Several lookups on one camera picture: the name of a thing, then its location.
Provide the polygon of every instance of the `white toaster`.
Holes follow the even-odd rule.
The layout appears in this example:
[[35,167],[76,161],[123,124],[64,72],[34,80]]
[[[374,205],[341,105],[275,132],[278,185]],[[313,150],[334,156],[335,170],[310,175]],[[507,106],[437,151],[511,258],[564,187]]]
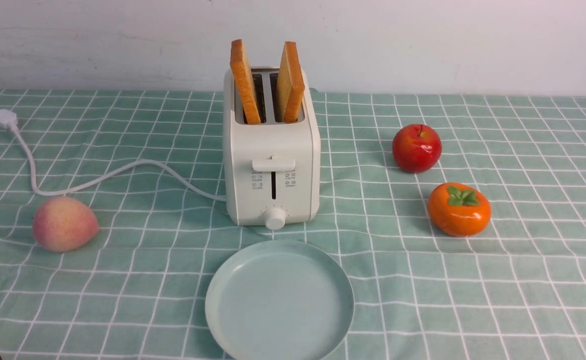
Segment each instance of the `white toaster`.
[[307,75],[296,122],[274,104],[279,68],[251,69],[261,123],[249,124],[231,69],[224,76],[222,153],[226,209],[238,226],[279,230],[311,221],[319,209],[321,140]]

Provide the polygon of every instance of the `power cord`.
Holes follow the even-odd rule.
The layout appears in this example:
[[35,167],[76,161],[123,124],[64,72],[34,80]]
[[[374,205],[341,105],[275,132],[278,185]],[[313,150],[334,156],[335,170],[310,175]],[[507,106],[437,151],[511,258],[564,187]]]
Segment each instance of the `power cord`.
[[33,159],[33,154],[29,150],[28,145],[26,145],[26,142],[24,142],[22,135],[20,135],[20,130],[17,128],[17,114],[15,112],[12,112],[7,109],[0,109],[0,126],[2,126],[4,129],[8,128],[9,130],[11,130],[11,132],[15,135],[15,137],[17,137],[17,140],[19,141],[19,144],[21,145],[21,147],[24,149],[24,152],[26,153],[26,157],[28,158],[28,164],[30,164],[30,186],[33,188],[33,191],[40,196],[61,196],[64,194],[69,194],[72,192],[81,191],[82,189],[92,187],[99,182],[103,182],[104,180],[107,180],[108,178],[115,176],[119,173],[122,173],[123,171],[129,170],[133,167],[142,166],[142,165],[151,165],[151,166],[160,167],[161,169],[167,171],[167,173],[173,175],[177,180],[179,180],[179,182],[184,184],[188,189],[195,192],[196,194],[199,194],[201,196],[204,196],[204,197],[212,199],[212,200],[217,200],[217,201],[222,201],[222,202],[227,201],[226,196],[217,196],[214,194],[206,193],[206,192],[198,189],[197,187],[193,186],[190,182],[188,182],[185,178],[183,178],[178,173],[176,173],[169,166],[167,166],[166,164],[163,164],[162,162],[156,161],[156,160],[133,161],[133,162],[126,164],[120,168],[117,168],[109,173],[106,173],[98,178],[95,178],[94,180],[91,180],[85,184],[71,187],[69,189],[58,190],[58,191],[42,191],[38,188],[36,178],[35,178],[36,171],[35,171],[35,160]]

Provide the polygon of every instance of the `bread slice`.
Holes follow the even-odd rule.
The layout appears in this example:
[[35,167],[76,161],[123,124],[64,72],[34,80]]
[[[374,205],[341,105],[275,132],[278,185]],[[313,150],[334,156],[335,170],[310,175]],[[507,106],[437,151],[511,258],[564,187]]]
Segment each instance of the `bread slice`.
[[286,41],[279,63],[279,75],[277,75],[277,103],[279,107],[277,111],[279,111],[280,119],[284,123],[298,121],[304,89],[298,47],[295,42]]
[[251,64],[249,64],[242,39],[236,39],[231,43],[231,71],[235,78],[236,89],[240,93],[246,122],[248,124],[261,123]]

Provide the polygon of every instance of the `orange persimmon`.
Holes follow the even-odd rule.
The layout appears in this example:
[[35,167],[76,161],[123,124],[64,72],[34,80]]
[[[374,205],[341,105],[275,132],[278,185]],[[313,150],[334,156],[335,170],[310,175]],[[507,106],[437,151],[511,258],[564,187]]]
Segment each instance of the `orange persimmon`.
[[491,203],[473,187],[445,182],[430,194],[428,216],[452,237],[471,237],[483,231],[491,221]]

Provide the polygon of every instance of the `toaster control dial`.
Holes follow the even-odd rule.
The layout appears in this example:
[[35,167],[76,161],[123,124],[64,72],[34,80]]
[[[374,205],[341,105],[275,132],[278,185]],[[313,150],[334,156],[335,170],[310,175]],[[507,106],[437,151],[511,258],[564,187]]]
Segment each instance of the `toaster control dial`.
[[266,210],[262,216],[264,218],[264,225],[270,230],[280,230],[284,227],[287,219],[286,212],[279,207]]

